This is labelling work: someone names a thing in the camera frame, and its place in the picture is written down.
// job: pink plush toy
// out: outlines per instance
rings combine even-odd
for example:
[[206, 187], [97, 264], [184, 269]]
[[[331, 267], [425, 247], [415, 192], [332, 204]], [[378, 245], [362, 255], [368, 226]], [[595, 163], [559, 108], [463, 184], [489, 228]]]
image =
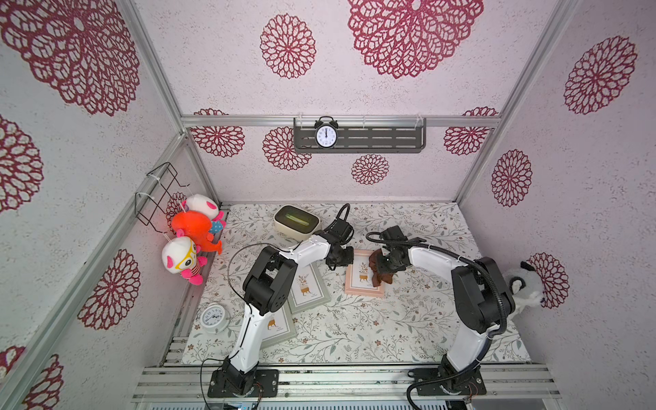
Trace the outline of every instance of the pink plush toy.
[[201, 247], [197, 246], [190, 237], [178, 235], [162, 249], [162, 263], [170, 273], [179, 273], [192, 285], [201, 285], [203, 283], [203, 276], [200, 274], [201, 266], [207, 264], [207, 258], [196, 256], [200, 250]]

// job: white plush toy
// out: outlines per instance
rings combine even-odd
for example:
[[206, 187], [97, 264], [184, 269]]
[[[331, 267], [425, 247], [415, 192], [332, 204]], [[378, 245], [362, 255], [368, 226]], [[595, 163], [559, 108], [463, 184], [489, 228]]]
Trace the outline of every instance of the white plush toy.
[[182, 202], [182, 206], [185, 211], [196, 211], [207, 216], [212, 221], [212, 228], [209, 230], [210, 234], [219, 233], [226, 225], [226, 221], [223, 220], [223, 211], [219, 211], [216, 202], [205, 195], [194, 194], [185, 199]]
[[526, 306], [540, 306], [544, 298], [544, 285], [534, 267], [522, 262], [520, 268], [507, 271], [503, 277], [515, 300], [515, 311], [508, 319], [521, 313]]
[[207, 264], [207, 258], [196, 256], [201, 247], [188, 236], [178, 236], [170, 240], [162, 249], [162, 263], [172, 274], [180, 274], [192, 285], [201, 285], [201, 266]]

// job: table surface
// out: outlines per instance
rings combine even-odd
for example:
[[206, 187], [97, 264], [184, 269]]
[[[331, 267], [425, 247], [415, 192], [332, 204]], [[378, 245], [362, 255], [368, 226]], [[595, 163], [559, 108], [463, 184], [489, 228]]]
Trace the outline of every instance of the table surface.
[[[334, 219], [342, 204], [298, 204], [318, 215], [323, 226]], [[205, 358], [221, 359], [232, 350], [243, 317], [243, 301], [228, 286], [227, 265], [245, 245], [269, 242], [288, 247], [297, 242], [278, 233], [274, 215], [281, 205], [233, 205], [224, 230], [223, 253], [215, 258], [192, 332], [184, 349], [183, 364], [200, 364]], [[408, 237], [421, 236], [430, 243], [458, 252], [467, 258], [480, 254], [458, 205], [455, 203], [375, 203], [353, 204], [348, 216], [354, 228], [349, 245], [355, 249], [377, 249], [365, 239], [370, 231], [399, 225]], [[261, 247], [240, 252], [232, 262], [230, 281], [241, 284]], [[385, 297], [346, 295], [346, 268], [328, 270], [319, 263], [331, 294], [322, 306], [293, 314], [295, 338], [263, 348], [261, 363], [399, 363], [440, 361], [455, 339], [460, 320], [455, 311], [449, 282], [422, 269], [398, 274], [385, 284]], [[211, 303], [222, 304], [230, 315], [228, 330], [209, 336], [201, 330], [199, 316]], [[485, 361], [529, 361], [530, 357], [517, 329], [508, 321], [508, 330], [494, 339]]]

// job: red floral pattern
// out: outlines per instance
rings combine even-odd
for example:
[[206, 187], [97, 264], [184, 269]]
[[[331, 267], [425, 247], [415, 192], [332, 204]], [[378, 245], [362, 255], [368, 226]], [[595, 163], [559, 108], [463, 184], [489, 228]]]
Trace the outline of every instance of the red floral pattern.
[[353, 46], [379, 74], [416, 77], [453, 56], [483, 0], [348, 0]]
[[119, 250], [77, 318], [85, 327], [96, 330], [116, 326], [134, 306], [141, 286], [140, 276], [134, 256], [126, 249]]
[[294, 134], [289, 127], [272, 129], [264, 136], [262, 151], [273, 166], [291, 171], [303, 168], [310, 162], [312, 154], [299, 154], [294, 149]]
[[529, 258], [528, 263], [535, 268], [544, 285], [542, 307], [553, 309], [565, 302], [569, 296], [569, 277], [560, 261], [552, 255], [536, 253]]
[[[490, 107], [476, 107], [466, 111], [463, 115], [497, 115], [498, 112]], [[450, 127], [444, 134], [444, 146], [447, 151], [457, 155], [467, 155], [478, 151], [487, 136], [489, 128], [486, 127]]]
[[260, 49], [266, 65], [282, 78], [298, 78], [308, 72], [317, 54], [307, 24], [289, 14], [269, 20], [260, 36]]
[[376, 154], [363, 155], [351, 167], [353, 179], [363, 185], [373, 185], [382, 181], [390, 170], [387, 159]]
[[59, 393], [64, 386], [62, 372], [64, 366], [59, 363], [59, 355], [53, 354], [36, 383], [23, 400], [23, 410], [52, 410], [59, 403]]
[[532, 176], [528, 155], [519, 150], [506, 152], [492, 172], [494, 198], [505, 207], [517, 205], [528, 194]]
[[139, 59], [113, 0], [0, 0], [0, 28], [64, 101], [114, 115], [136, 98]]
[[636, 68], [636, 45], [615, 36], [583, 53], [565, 83], [565, 105], [583, 115], [607, 106], [619, 96]]
[[[194, 114], [227, 115], [213, 108], [203, 108]], [[232, 157], [244, 148], [244, 134], [241, 127], [194, 127], [190, 132], [200, 148], [217, 157]]]
[[31, 201], [43, 180], [42, 168], [30, 136], [0, 115], [0, 213]]
[[11, 346], [4, 352], [0, 352], [0, 383], [7, 373], [14, 367], [14, 363], [25, 351], [25, 346]]
[[176, 192], [169, 198], [169, 202], [166, 204], [166, 222], [169, 225], [169, 229], [173, 231], [171, 227], [171, 220], [179, 212], [182, 212], [182, 207], [180, 204], [187, 199], [186, 195], [182, 192]]

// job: aluminum rail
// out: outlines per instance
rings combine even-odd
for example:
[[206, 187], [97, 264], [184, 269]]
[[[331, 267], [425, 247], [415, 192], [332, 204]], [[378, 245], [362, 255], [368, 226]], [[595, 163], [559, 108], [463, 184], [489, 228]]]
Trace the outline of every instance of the aluminum rail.
[[[183, 115], [185, 127], [314, 127], [316, 115]], [[340, 127], [416, 127], [426, 118], [427, 127], [496, 127], [501, 117], [470, 115], [332, 115]]]

